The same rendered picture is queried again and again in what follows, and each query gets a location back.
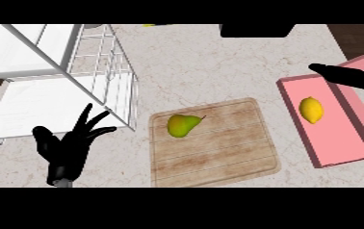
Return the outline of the black appliance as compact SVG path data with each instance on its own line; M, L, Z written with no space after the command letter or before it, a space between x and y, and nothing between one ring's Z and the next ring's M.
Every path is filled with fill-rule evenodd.
M293 29L289 24L222 24L222 38L284 38Z

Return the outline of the wooden cutting board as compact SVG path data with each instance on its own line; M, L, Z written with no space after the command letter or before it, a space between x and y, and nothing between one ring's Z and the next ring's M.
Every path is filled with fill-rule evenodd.
M184 138L166 124L195 115L200 125ZM213 187L280 171L280 160L258 101L243 98L149 117L151 183L155 187Z

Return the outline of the pink cardboard box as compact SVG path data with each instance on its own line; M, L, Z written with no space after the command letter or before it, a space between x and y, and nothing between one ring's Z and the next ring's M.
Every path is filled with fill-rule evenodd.
M352 87L330 83L318 74L286 77L275 82L315 168L364 160L364 102ZM311 124L299 105L312 97L324 115Z

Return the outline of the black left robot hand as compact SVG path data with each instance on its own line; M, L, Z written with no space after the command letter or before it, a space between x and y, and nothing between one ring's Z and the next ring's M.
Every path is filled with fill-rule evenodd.
M117 127L93 128L96 123L110 115L104 111L93 118L89 118L92 104L80 114L73 130L59 139L44 126L33 128L33 137L37 143L37 152L49 162L47 184L55 187L55 181L78 179L90 152L93 140L104 134L112 133Z

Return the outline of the yellow lemon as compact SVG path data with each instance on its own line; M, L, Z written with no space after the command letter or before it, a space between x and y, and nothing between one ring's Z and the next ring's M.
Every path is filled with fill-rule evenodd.
M314 124L324 115L324 109L320 101L312 97L305 98L299 105L299 112L303 119Z

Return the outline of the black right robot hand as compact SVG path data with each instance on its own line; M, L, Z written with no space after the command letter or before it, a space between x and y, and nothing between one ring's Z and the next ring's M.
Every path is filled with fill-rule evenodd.
M315 71L330 83L364 89L364 71L357 68L311 64L309 69Z

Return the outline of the green pear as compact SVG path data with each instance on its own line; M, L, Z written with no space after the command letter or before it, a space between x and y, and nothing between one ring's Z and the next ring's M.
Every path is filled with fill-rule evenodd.
M167 132L176 138L184 138L200 122L204 116L175 114L167 120Z

